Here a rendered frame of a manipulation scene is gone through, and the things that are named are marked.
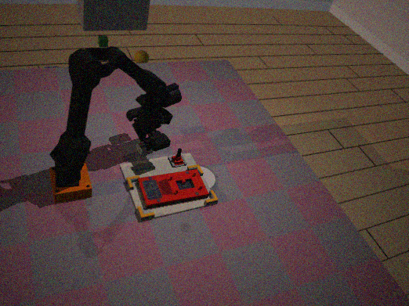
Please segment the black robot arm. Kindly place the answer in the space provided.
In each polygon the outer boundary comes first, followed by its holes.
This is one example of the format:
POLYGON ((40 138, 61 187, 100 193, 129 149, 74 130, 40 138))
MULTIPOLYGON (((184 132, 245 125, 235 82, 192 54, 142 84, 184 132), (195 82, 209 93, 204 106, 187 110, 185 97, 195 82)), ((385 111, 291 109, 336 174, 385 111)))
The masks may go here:
POLYGON ((55 161, 56 188, 79 186, 81 170, 89 154, 91 142, 85 135, 92 90, 100 78, 109 76, 121 69, 138 83, 146 92, 136 97, 143 115, 157 119, 157 127, 169 124, 172 115, 165 109, 181 101, 179 86, 172 83, 166 86, 157 75, 135 64, 119 48, 78 49, 68 59, 69 74, 73 88, 67 121, 67 130, 60 136, 56 147, 50 153, 55 161), (107 61, 107 63, 101 63, 107 61))

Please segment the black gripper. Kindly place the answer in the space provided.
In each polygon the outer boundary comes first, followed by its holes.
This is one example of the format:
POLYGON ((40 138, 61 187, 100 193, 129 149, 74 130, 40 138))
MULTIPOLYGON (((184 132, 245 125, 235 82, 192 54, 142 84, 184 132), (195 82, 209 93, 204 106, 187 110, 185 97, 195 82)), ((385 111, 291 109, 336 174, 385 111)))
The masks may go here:
MULTIPOLYGON (((140 106, 141 107, 141 106, 140 106)), ((136 117, 134 123, 132 124, 140 142, 144 142, 147 151, 152 149, 153 151, 158 151, 170 146, 171 140, 164 133, 160 133, 156 130, 157 119, 161 118, 161 115, 153 117, 148 117, 143 115, 140 111, 140 107, 130 109, 127 112, 127 119, 132 121, 136 117), (146 135, 148 137, 146 138, 146 135)))

